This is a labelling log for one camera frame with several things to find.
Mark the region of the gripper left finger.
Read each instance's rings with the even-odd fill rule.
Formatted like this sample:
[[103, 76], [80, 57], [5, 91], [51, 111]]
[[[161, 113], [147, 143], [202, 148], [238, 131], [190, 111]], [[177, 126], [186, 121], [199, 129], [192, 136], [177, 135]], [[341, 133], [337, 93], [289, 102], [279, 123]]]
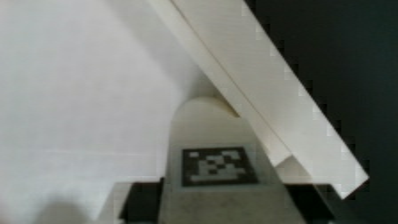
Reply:
[[161, 184], [137, 182], [131, 185], [119, 218], [122, 224], [156, 224], [160, 212]]

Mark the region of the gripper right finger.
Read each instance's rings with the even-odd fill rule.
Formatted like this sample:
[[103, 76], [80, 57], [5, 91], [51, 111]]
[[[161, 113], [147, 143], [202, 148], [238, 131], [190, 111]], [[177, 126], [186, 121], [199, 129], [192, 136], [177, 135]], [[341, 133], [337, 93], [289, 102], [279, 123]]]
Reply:
[[314, 186], [307, 184], [288, 184], [286, 189], [305, 220], [305, 224], [330, 224], [336, 220], [336, 217], [325, 205]]

